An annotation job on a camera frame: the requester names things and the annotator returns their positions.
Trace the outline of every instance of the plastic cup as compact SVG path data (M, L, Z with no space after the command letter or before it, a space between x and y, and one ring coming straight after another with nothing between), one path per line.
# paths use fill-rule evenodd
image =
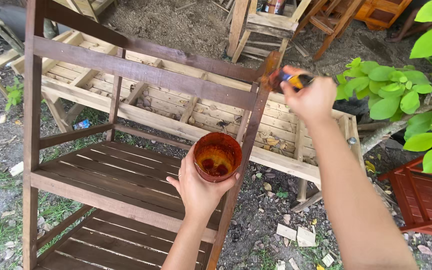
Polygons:
M241 166L242 159L240 144L223 132L208 133L194 146L196 169L209 182L221 182L230 178Z

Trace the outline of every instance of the soil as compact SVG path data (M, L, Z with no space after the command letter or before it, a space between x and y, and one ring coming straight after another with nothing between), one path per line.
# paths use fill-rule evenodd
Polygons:
M174 11L175 8L190 2L189 0L118 0L118 7L115 8L113 5L108 7L100 15L100 21L105 26L144 40L229 62L229 58L226 57L224 50L229 33L229 28L224 26L226 12L219 9L210 0L199 0L196 5L187 9ZM313 55L321 46L324 35L319 31L313 32L311 27L306 27L305 30L305 33L301 33L296 37L296 41L302 44L310 55ZM415 65L418 70L426 74L432 73L432 67L426 60L409 59L411 47L417 36L407 38L398 44L386 43L384 39L392 31L394 29L381 32L370 31L363 22L353 21L341 38L333 41L319 61L313 61L311 57L303 57L294 47L291 47L285 53L283 64L305 68L317 75L334 77L345 70L345 65L352 58L361 57L364 61L373 60L379 62L381 65L394 65L396 67ZM249 39L275 42L276 38L251 34ZM8 49L7 45L0 42L0 54L3 52L1 48ZM261 46L261 48L266 50L276 49L275 47L268 46ZM238 65L251 68L257 68L260 64L260 61L245 56L241 56L238 62ZM0 74L2 84L12 85L15 74L11 69L4 67L0 71L2 72ZM16 136L16 139L10 144L0 145L0 162L2 168L11 168L23 159L23 126L16 123L16 120L18 120L24 124L23 107L20 104L11 107L8 112L5 112L5 105L6 100L0 94L0 115L8 114L8 120L0 124L0 140L11 139L13 136ZM334 107L358 116L363 116L368 111L366 101L357 100L356 98L352 98L349 102L335 102ZM41 108L42 136L59 133L54 119L48 112L47 106L43 103ZM176 138L149 127L134 123L131 124L155 134ZM169 145L152 143L145 139L135 138L133 143L140 146L149 146L154 151L170 156L183 157L185 155L185 151L181 149ZM63 144L58 148L60 153L57 153L55 149L48 149L42 151L41 156L44 159L50 155L57 156L70 151L72 147L74 145L71 143ZM381 160L377 158L377 154L381 155ZM375 165L379 173L385 173L416 158L418 155L419 153L377 145L364 157L365 160L369 160ZM328 252L339 255L338 245L331 231L331 222L328 220L324 208L324 200L306 209L309 210L308 212L303 211L299 214L291 212L290 204L296 199L296 194L290 191L288 180L297 183L298 179L276 170L272 170L275 173L274 178L262 176L261 179L251 179L251 176L258 170L262 172L267 169L264 167L257 168L256 164L252 162L249 165L238 197L233 221L229 227L224 248L220 255L218 269L221 269L220 267L226 270L263 269L262 265L265 261L263 261L262 254L264 253L270 257L271 263L277 260L285 261L287 270L291 269L288 263L290 258L296 261L300 269L315 269L315 263L321 263L321 259ZM374 183L380 185L383 190L391 190L391 187L386 187L390 186L389 182L376 181L376 176L372 173L368 173L368 176L373 179ZM11 185L21 187L21 179L21 175L16 176L12 180L13 183ZM273 198L268 197L265 194L266 191L263 189L263 182L271 184L274 193L280 189L283 192L288 192L288 197L280 199L276 196ZM15 206L20 202L20 188L0 188L0 216L2 212L14 209L15 207L20 210L20 206ZM395 208L395 212L394 220L398 226L401 226L402 217L397 208ZM316 220L315 230L318 247L301 248L297 247L297 244L294 242L285 247L282 237L278 241L273 235L276 233L277 224L284 224L284 214L291 216L287 226L293 229L303 226L311 230L311 223ZM417 246L425 245L432 250L432 236L409 233L407 238L408 247L413 250L420 268L431 270L432 256L422 254L417 249ZM256 241L261 241L264 244L263 250L254 248ZM370 243L371 238L368 237L367 239L362 239L362 241ZM271 244L277 248L277 251L272 248ZM343 267L339 265L340 257L335 255L332 255L336 262L332 265L331 269L342 269ZM11 260L17 264L17 260L20 258L14 256L9 262L5 262L3 261L3 257L3 254L0 254L0 269L11 269L8 268Z

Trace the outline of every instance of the trash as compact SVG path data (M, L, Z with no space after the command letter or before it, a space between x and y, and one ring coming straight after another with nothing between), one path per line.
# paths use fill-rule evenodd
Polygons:
M81 122L73 125L73 129L74 130L79 130L79 129L84 129L84 128L88 128L91 125L91 123L89 122L89 119L85 119L82 120Z

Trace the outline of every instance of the wood chip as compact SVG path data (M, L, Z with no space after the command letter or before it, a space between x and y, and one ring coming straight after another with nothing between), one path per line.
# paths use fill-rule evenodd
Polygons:
M278 223L277 225L276 233L292 241L296 241L296 235L298 234L296 230L293 230L290 227L286 227L285 225L280 223Z

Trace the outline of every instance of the dirt ground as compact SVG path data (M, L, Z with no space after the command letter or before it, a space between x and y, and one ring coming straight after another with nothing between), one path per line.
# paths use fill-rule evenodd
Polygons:
M196 53L213 59L229 61L225 56L224 48L229 29L224 26L226 12L219 9L210 0L199 0L196 5L175 12L174 9L191 1L184 0L152 0L152 1L132 1L118 0L117 8L110 6L100 15L101 23L117 31L124 32L138 38L167 47L179 49L185 52ZM283 59L284 65L295 65L312 71L315 74L335 76L345 69L345 65L352 58L361 57L363 60L373 60L381 65L415 65L418 70L426 74L432 73L432 67L424 59L409 59L410 48L414 44L417 36L403 40L399 44L386 43L384 39L394 31L373 32L369 31L361 21L353 21L340 39L334 40L329 49L323 54L319 61L314 62L311 57L303 57L294 48L290 47ZM319 31L313 32L310 27L306 27L306 32L296 37L305 49L313 55L319 49L324 35ZM251 34L250 40L260 40L275 42L275 38L260 34ZM274 50L275 47L264 47L266 50ZM8 49L7 45L0 42L0 53ZM239 65L251 68L258 67L261 62L241 56ZM12 85L15 76L9 67L1 70L3 85ZM4 111L5 99L0 94L0 116L8 115L8 120L0 124L0 162L1 169L11 168L22 161L23 152L23 111L22 105L11 107L8 112ZM356 114L358 117L367 113L367 105L364 100L351 99L349 102L338 101L334 106L336 109ZM47 106L43 103L41 114L41 133L42 136L59 133L54 119L49 114ZM98 113L95 110L85 109L76 121L89 118L92 124L107 120L107 114ZM131 123L133 126L169 138L174 136L164 134L154 129ZM16 136L10 143L6 142ZM74 141L63 144L59 147L52 147L41 151L42 160L49 160L65 154L71 150L83 147L86 144L97 142L102 139L102 135L93 136L85 141ZM183 157L185 151L178 148L152 143L151 141L135 138L132 136L118 136L118 140L123 140L131 144L144 146L154 151L162 152L170 156ZM417 157L417 153L403 151L398 146L383 145L376 146L365 155L365 160L375 164L379 173L385 173ZM290 212L290 204L295 200L296 194L289 189L288 181L297 183L297 178L291 175L272 170L276 177L272 179L251 180L251 176L257 170L263 171L268 168L258 168L257 164L250 163L245 175L241 192L238 197L237 206L233 221L231 222L226 236L223 251L221 253L218 269L225 270L273 270L278 260L286 262L286 269L291 269L288 263L293 258L302 270L316 269L317 264L322 265L321 259L329 252L335 259L331 267L326 269L343 269L339 257L338 245L331 230L331 222L328 220L324 201L312 205L306 211L299 214ZM392 190L389 182L375 181L376 176L368 174L383 190ZM22 176L10 177L7 174L0 174L0 269L19 269L21 265L21 180ZM288 198L277 199L269 198L264 193L263 182L271 184L273 191L288 191ZM68 202L63 198L40 193L40 217L49 221L61 221L63 213L74 211L77 205ZM53 208L58 209L56 215L49 213ZM2 217L3 212L15 211L6 217ZM402 217L395 209L394 220L400 226ZM298 247L295 242L290 242L286 247L282 237L275 237L278 223L284 224L283 215L289 214L291 219L289 227L296 229L298 226L311 227L311 223L316 219L315 230L317 233L318 247L304 248ZM414 257L423 270L432 270L432 255L422 254L417 246L425 245L432 250L432 236L426 234L409 233L407 235L408 248L413 250ZM12 241L15 247L8 247L4 244ZM254 248L255 242L261 241L263 249ZM371 238L362 239L370 243Z

